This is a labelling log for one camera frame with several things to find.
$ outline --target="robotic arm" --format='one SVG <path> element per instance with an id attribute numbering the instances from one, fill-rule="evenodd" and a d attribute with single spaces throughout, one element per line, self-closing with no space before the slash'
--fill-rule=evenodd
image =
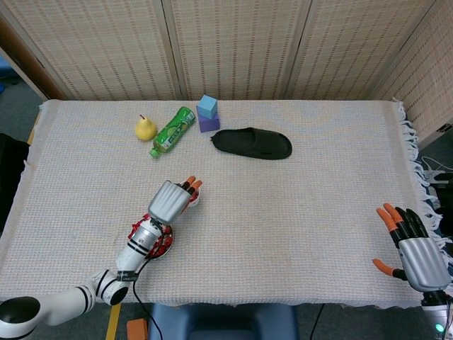
<path id="1" fill-rule="evenodd" d="M 453 339 L 453 299 L 444 291 L 452 279 L 439 248 L 415 212 L 388 203 L 384 209 L 377 209 L 377 213 L 398 249 L 403 269 L 391 268 L 379 259 L 373 259 L 374 265 L 384 274 L 408 281 L 413 289 L 422 292 L 421 305 L 435 339 Z"/>
<path id="2" fill-rule="evenodd" d="M 149 204 L 150 220 L 143 221 L 118 256 L 117 273 L 105 269 L 83 285 L 54 295 L 15 297 L 0 304 L 0 339 L 29 339 L 44 322 L 62 324 L 89 312 L 100 298 L 109 305 L 120 303 L 130 283 L 138 279 L 137 269 L 161 236 L 162 225 L 171 224 L 187 206 L 196 185 L 195 177 L 183 185 L 165 181 Z"/>

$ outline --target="black slipper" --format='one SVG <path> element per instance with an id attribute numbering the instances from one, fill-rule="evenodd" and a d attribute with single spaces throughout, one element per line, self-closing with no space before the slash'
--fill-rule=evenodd
<path id="1" fill-rule="evenodd" d="M 211 141 L 219 150 L 259 159 L 284 159 L 292 153 L 291 142 L 284 135 L 254 127 L 221 130 Z"/>

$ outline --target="robot finger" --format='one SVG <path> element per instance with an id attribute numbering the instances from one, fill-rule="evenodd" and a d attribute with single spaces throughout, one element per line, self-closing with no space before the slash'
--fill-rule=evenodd
<path id="1" fill-rule="evenodd" d="M 395 221 L 385 210 L 378 208 L 376 209 L 376 211 L 380 218 L 384 221 L 385 225 L 387 226 L 391 239 L 394 241 L 395 247 L 399 249 L 399 242 L 402 239 L 407 239 L 407 237 L 403 237 L 403 234 L 401 233 L 400 229 L 396 226 Z"/>
<path id="2" fill-rule="evenodd" d="M 415 237 L 415 234 L 411 232 L 408 226 L 404 223 L 403 217 L 400 215 L 397 209 L 392 207 L 390 204 L 385 203 L 384 209 L 390 214 L 393 221 L 395 221 L 396 226 L 400 230 L 401 236 L 403 239 L 408 239 L 410 237 Z"/>
<path id="3" fill-rule="evenodd" d="M 425 225 L 423 225 L 423 222 L 420 219 L 420 217 L 411 209 L 406 209 L 406 213 L 408 216 L 411 217 L 414 227 L 417 229 L 417 233 L 421 237 L 429 237 L 428 232 L 426 231 Z"/>
<path id="4" fill-rule="evenodd" d="M 421 234 L 418 233 L 418 228 L 415 228 L 415 225 L 412 223 L 412 219 L 408 216 L 406 211 L 400 207 L 395 208 L 398 214 L 403 218 L 404 222 L 401 224 L 406 227 L 408 230 L 409 237 L 421 237 Z"/>
<path id="5" fill-rule="evenodd" d="M 406 273 L 403 269 L 392 268 L 387 266 L 384 262 L 379 259 L 373 259 L 373 264 L 378 268 L 382 273 L 392 276 L 394 278 L 399 278 L 400 280 L 407 281 Z"/>
<path id="6" fill-rule="evenodd" d="M 181 188 L 183 188 L 184 190 L 187 190 L 189 189 L 189 187 L 192 185 L 192 183 L 195 181 L 195 176 L 191 176 L 189 178 L 187 178 L 184 183 L 182 183 L 180 186 Z"/>
<path id="7" fill-rule="evenodd" d="M 196 192 L 196 190 L 198 190 L 199 187 L 201 187 L 201 185 L 203 184 L 203 182 L 201 181 L 196 181 L 194 184 L 192 184 L 192 186 L 187 190 L 187 192 L 189 192 L 190 195 L 192 195 L 194 192 Z"/>

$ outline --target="black cable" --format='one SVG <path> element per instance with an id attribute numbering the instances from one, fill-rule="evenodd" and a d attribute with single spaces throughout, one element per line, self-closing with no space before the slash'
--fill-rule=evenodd
<path id="1" fill-rule="evenodd" d="M 316 317 L 316 321 L 314 322 L 313 329 L 311 330 L 310 334 L 310 340 L 313 340 L 313 335 L 314 335 L 314 330 L 316 329 L 316 326 L 318 325 L 319 317 L 321 316 L 321 312 L 323 311 L 323 308 L 326 304 L 323 303 L 321 308 L 319 309 L 318 316 Z"/>
<path id="2" fill-rule="evenodd" d="M 160 245 L 157 247 L 157 250 L 154 252 L 155 254 L 157 254 L 159 252 L 159 250 L 161 250 L 161 246 L 162 244 L 164 244 L 164 231 L 162 230 L 162 228 L 160 227 L 160 225 L 157 226 L 160 230 L 161 230 L 161 235 L 162 235 L 162 240 L 161 240 L 161 243 Z M 139 271 L 137 272 L 137 277 L 139 277 L 140 273 L 142 272 L 143 268 L 152 260 L 153 258 L 150 257 L 149 259 L 147 259 L 145 261 L 145 263 L 142 264 L 142 266 L 140 267 Z M 154 326 L 157 328 L 157 331 L 159 332 L 159 336 L 161 337 L 161 340 L 164 340 L 164 336 L 162 335 L 162 331 L 161 329 L 159 328 L 159 326 L 157 325 L 157 322 L 156 320 L 153 318 L 153 316 L 151 315 L 151 313 L 148 312 L 148 310 L 146 309 L 146 307 L 143 305 L 143 302 L 140 300 L 139 296 L 137 295 L 137 292 L 135 291 L 135 283 L 136 281 L 134 281 L 132 283 L 132 292 L 134 293 L 134 296 L 135 298 L 137 299 L 137 301 L 139 302 L 139 304 L 142 306 L 142 309 L 144 310 L 144 312 L 148 315 L 148 317 L 151 319 L 151 321 L 153 322 Z"/>
<path id="3" fill-rule="evenodd" d="M 150 257 L 149 259 L 147 259 L 147 261 L 145 263 L 143 263 L 142 267 L 139 269 L 139 271 L 137 272 L 137 275 L 140 274 L 140 272 L 143 270 L 143 268 L 152 260 L 152 258 Z M 154 326 L 157 328 L 157 331 L 159 332 L 159 336 L 161 337 L 161 340 L 164 340 L 164 337 L 162 336 L 162 331 L 161 329 L 159 328 L 159 326 L 157 325 L 157 322 L 156 320 L 152 317 L 152 315 L 148 312 L 148 310 L 146 309 L 146 307 L 143 305 L 143 302 L 140 300 L 139 296 L 137 295 L 137 292 L 135 291 L 135 283 L 136 281 L 133 282 L 132 284 L 132 292 L 134 293 L 134 296 L 135 298 L 137 299 L 137 301 L 139 302 L 139 304 L 142 306 L 144 312 L 148 315 L 148 317 L 151 319 L 151 321 L 153 322 Z"/>

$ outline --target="yellow pear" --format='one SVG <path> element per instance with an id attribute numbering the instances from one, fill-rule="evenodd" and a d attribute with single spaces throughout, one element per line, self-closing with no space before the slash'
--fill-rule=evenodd
<path id="1" fill-rule="evenodd" d="M 156 133 L 156 124 L 150 121 L 150 119 L 140 115 L 140 120 L 135 125 L 135 134 L 139 140 L 152 140 Z"/>

